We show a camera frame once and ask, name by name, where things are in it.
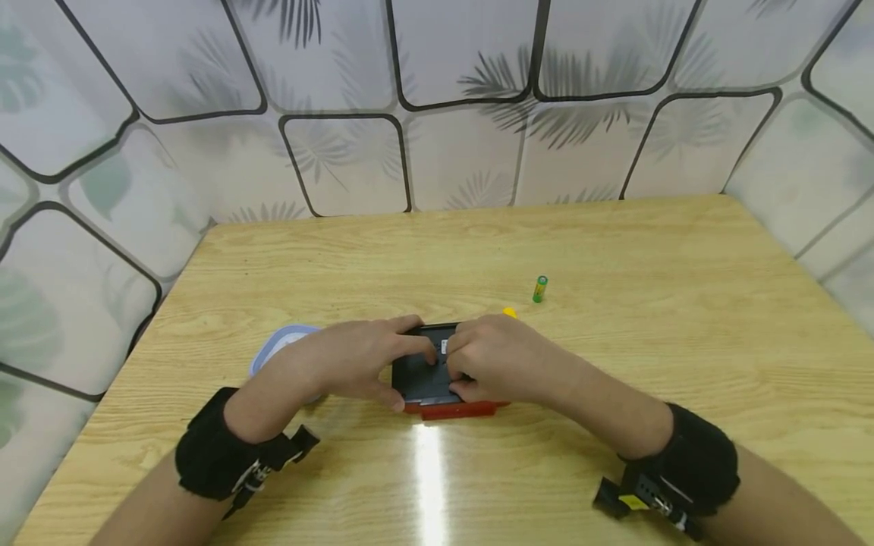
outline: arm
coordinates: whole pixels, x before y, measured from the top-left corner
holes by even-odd
[[[673,432],[662,401],[624,384],[586,360],[503,315],[465,322],[448,345],[450,388],[467,401],[519,400],[573,419],[619,455],[659,453]],[[810,492],[742,446],[740,486],[716,515],[702,520],[724,544],[858,544],[862,540]]]
[[[419,325],[415,315],[344,322],[288,345],[228,400],[228,429],[249,444],[267,441],[288,426],[307,400],[323,393],[369,398],[403,411],[403,398],[379,382],[378,374],[403,355],[436,358],[428,338],[400,335]],[[206,543],[231,499],[214,501],[182,489],[173,455],[164,457],[119,505],[93,546]]]

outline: yellow label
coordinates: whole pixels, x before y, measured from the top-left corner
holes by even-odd
[[[641,501],[635,495],[621,494],[619,495],[619,500],[625,502],[632,510],[649,510],[649,506],[647,506],[647,503]]]

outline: finger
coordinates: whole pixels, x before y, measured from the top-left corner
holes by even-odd
[[[394,331],[395,334],[403,334],[404,332],[409,332],[413,328],[417,326],[421,326],[425,324],[422,321],[422,318],[417,314],[405,314],[404,316],[396,316],[393,319],[388,319],[389,327]]]
[[[465,402],[480,402],[488,400],[485,392],[476,381],[453,381],[449,384],[449,390],[461,397]]]
[[[437,349],[431,340],[423,335],[396,335],[391,359],[407,355],[425,355],[429,364],[437,362]]]
[[[400,396],[399,392],[379,381],[369,384],[363,394],[366,398],[379,402],[396,413],[401,413],[406,405],[404,397]]]
[[[446,354],[453,354],[456,350],[472,342],[474,337],[474,330],[465,330],[463,332],[455,330],[455,333],[449,336],[449,341],[446,343]]]
[[[458,381],[459,379],[464,377],[464,363],[465,360],[460,353],[450,355],[449,358],[446,359],[446,369],[449,372],[450,379],[452,379],[453,381]]]
[[[480,319],[476,318],[476,319],[471,319],[470,321],[459,322],[458,326],[455,327],[455,333],[458,334],[458,333],[461,333],[465,330],[470,330],[471,328],[476,326],[479,323],[479,321],[480,321]]]

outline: black wrist strap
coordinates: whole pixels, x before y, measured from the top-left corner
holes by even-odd
[[[693,540],[701,516],[714,515],[740,485],[738,452],[718,427],[676,404],[668,404],[674,431],[664,449],[627,463],[620,483],[601,480],[594,506],[621,519],[655,510]]]
[[[677,404],[674,433],[661,453],[629,461],[646,473],[661,477],[690,502],[690,515],[714,515],[740,485],[738,450],[719,427]]]
[[[216,392],[188,424],[175,457],[183,489],[216,501],[235,496],[225,517],[245,506],[271,472],[302,460],[319,443],[305,426],[292,438],[279,434],[260,444],[237,438],[225,422],[225,403],[236,391],[225,387]]]

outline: black case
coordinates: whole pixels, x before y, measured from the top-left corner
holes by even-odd
[[[392,387],[408,404],[438,405],[461,402],[449,390],[452,380],[446,367],[446,341],[455,333],[458,322],[427,324],[413,328],[406,335],[424,335],[437,349],[437,363],[426,362],[422,354],[402,356],[392,363]]]

